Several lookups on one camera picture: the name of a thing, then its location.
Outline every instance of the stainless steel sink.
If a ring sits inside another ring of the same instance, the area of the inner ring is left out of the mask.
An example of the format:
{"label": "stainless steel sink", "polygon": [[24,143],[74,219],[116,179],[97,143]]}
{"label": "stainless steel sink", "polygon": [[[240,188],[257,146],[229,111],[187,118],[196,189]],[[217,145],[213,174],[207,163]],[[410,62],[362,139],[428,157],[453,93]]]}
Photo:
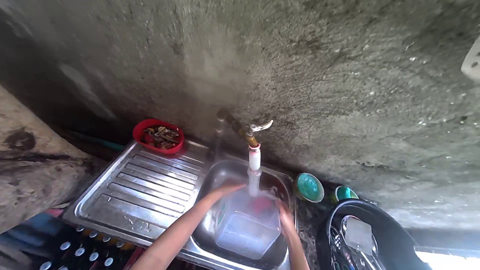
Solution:
{"label": "stainless steel sink", "polygon": [[[218,162],[212,166],[205,177],[197,200],[202,199],[210,191],[220,187],[225,182],[246,183],[248,181],[247,169],[246,164],[237,161],[224,160]],[[266,169],[264,169],[260,178],[260,189],[274,188],[277,195],[288,202],[291,201],[288,193],[288,190],[290,190],[289,184],[291,184],[291,181],[284,174],[277,174]],[[214,213],[216,209],[216,207],[212,207],[192,235],[193,240],[201,249],[229,261],[256,269],[275,269],[284,262],[287,255],[287,243],[283,236],[278,237],[259,260],[249,259],[217,246],[214,239],[215,221],[213,220],[213,217],[216,216]]]}
{"label": "stainless steel sink", "polygon": [[[150,246],[176,218],[225,181],[248,181],[248,162],[227,153],[208,161],[208,148],[186,141],[184,151],[162,156],[132,142],[97,180],[69,207],[63,218],[100,232]],[[292,179],[262,167],[260,188],[272,188],[286,201],[297,221]],[[213,207],[178,257],[215,270],[289,269],[283,236],[259,260],[215,244]]]}

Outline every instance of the red plastic bowl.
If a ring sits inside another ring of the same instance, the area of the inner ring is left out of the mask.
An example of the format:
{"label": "red plastic bowl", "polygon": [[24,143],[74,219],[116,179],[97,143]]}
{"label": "red plastic bowl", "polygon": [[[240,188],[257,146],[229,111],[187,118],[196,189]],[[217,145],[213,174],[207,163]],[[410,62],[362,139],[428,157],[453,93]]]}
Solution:
{"label": "red plastic bowl", "polygon": [[[174,129],[174,130],[177,130],[179,131],[179,141],[180,143],[177,144],[176,146],[170,148],[170,149],[166,149],[166,150],[163,150],[163,149],[160,149],[160,148],[156,148],[154,146],[150,146],[148,144],[144,144],[141,142],[141,139],[143,138],[144,136],[144,129],[146,129],[147,127],[151,127],[151,126],[154,126],[154,125],[160,125],[160,126],[164,126],[166,128],[169,128],[169,129]],[[143,146],[145,146],[146,148],[152,150],[152,151],[155,151],[155,152],[158,152],[158,153],[162,153],[162,154],[165,154],[165,155],[172,155],[172,154],[175,154],[177,153],[178,151],[180,151],[180,149],[182,148],[183,146],[183,141],[185,140],[185,136],[183,135],[183,131],[181,129],[179,129],[177,126],[175,125],[172,125],[170,123],[167,123],[167,122],[163,122],[163,121],[160,121],[160,120],[157,120],[157,119],[147,119],[147,120],[143,120],[141,121],[140,123],[138,123],[135,128],[133,129],[133,138],[135,139],[135,141],[137,141],[138,143],[142,144]]]}

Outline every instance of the faucet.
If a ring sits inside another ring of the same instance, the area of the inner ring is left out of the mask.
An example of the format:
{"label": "faucet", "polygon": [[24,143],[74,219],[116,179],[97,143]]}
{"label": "faucet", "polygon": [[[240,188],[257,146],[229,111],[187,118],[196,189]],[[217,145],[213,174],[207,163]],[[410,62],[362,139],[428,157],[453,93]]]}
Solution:
{"label": "faucet", "polygon": [[255,139],[254,133],[269,128],[273,124],[273,120],[259,126],[255,124],[246,125],[240,123],[224,108],[218,110],[216,118],[220,122],[220,127],[216,131],[217,135],[223,132],[223,128],[227,124],[234,132],[247,141],[249,148],[248,191],[251,196],[258,195],[262,170],[260,169],[260,144]]}

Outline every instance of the brass faucet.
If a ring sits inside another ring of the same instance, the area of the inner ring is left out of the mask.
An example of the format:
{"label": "brass faucet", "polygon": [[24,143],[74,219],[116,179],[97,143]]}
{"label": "brass faucet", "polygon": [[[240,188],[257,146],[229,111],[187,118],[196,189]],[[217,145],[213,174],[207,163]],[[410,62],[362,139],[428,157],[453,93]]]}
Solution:
{"label": "brass faucet", "polygon": [[226,122],[226,124],[228,124],[228,126],[230,126],[233,131],[235,131],[237,134],[247,140],[248,145],[252,148],[258,147],[259,145],[253,134],[257,131],[269,128],[273,123],[273,120],[270,120],[268,123],[260,126],[257,126],[255,124],[242,124],[237,119],[235,119],[225,108],[221,108],[220,110],[218,110],[218,112],[216,113],[216,118],[220,122]]}

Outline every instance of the wet wall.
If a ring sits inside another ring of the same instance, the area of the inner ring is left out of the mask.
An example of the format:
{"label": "wet wall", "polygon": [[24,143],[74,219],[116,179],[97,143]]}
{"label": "wet wall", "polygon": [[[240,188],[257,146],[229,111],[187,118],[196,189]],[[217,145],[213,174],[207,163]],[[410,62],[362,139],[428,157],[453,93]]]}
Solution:
{"label": "wet wall", "polygon": [[[0,83],[52,126],[127,141],[145,117],[348,184],[407,227],[480,221],[475,0],[0,1]],[[226,141],[243,147],[233,133]]]}

